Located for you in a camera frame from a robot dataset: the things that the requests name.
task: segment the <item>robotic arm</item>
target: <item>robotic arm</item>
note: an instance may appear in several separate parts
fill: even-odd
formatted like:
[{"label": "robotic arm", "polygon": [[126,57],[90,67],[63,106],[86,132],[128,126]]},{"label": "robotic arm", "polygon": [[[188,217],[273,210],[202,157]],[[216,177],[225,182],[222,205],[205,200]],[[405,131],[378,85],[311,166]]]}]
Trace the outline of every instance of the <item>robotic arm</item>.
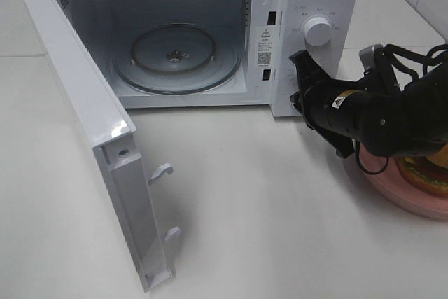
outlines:
[{"label": "robotic arm", "polygon": [[[445,51],[432,57],[440,50]],[[424,76],[419,78],[395,55],[422,63]],[[306,50],[290,57],[299,84],[290,99],[307,125],[342,158],[355,152],[358,157],[361,143],[381,157],[438,152],[448,142],[448,45],[436,46],[426,56],[395,45],[373,45],[360,58],[364,77],[355,82],[331,78]],[[411,76],[403,91],[393,66]],[[427,73],[428,66],[436,68]]]}]

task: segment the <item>microwave door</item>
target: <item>microwave door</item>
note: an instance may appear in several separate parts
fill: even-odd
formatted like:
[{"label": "microwave door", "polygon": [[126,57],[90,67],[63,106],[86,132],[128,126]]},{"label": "microwave door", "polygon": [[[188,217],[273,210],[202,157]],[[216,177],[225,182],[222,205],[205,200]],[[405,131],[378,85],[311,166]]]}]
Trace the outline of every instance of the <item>microwave door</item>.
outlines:
[{"label": "microwave door", "polygon": [[134,123],[90,57],[61,0],[25,0],[96,158],[145,291],[171,277]]}]

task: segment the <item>label on robot arm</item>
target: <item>label on robot arm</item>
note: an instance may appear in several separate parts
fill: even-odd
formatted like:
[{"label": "label on robot arm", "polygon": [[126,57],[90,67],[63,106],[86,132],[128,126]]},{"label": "label on robot arm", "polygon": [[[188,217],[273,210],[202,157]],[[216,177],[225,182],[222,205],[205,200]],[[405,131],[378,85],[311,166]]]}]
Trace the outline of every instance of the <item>label on robot arm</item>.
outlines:
[{"label": "label on robot arm", "polygon": [[333,103],[331,104],[332,108],[335,109],[339,109],[342,105],[342,103],[344,102],[344,100],[350,96],[351,94],[353,94],[354,92],[357,92],[359,90],[345,90],[344,92],[341,92],[340,94],[338,94],[338,96],[335,98],[335,100],[333,101]]},{"label": "label on robot arm", "polygon": [[279,30],[273,26],[260,26],[256,29],[256,58],[258,67],[270,67],[277,52]]}]

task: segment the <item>white table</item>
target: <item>white table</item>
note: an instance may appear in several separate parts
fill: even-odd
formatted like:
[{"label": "white table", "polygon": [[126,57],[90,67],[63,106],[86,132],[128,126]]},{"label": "white table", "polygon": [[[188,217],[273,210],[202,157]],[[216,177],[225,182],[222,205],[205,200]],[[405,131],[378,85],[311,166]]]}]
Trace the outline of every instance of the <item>white table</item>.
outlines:
[{"label": "white table", "polygon": [[[300,118],[131,111],[176,278],[142,291],[22,0],[0,0],[0,298],[446,298],[448,224],[387,202]],[[403,0],[358,0],[338,76],[372,43],[442,43]]]}]

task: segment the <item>microwave oven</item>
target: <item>microwave oven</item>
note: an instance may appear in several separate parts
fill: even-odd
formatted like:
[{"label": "microwave oven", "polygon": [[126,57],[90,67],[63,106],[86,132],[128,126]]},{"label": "microwave oven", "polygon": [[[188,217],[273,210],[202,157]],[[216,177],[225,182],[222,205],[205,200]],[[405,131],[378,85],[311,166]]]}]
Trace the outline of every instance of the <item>microwave oven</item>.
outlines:
[{"label": "microwave oven", "polygon": [[265,104],[295,116],[288,57],[307,49],[335,75],[355,0],[24,1],[148,290],[173,274],[148,191],[172,168],[146,172],[125,109]]}]

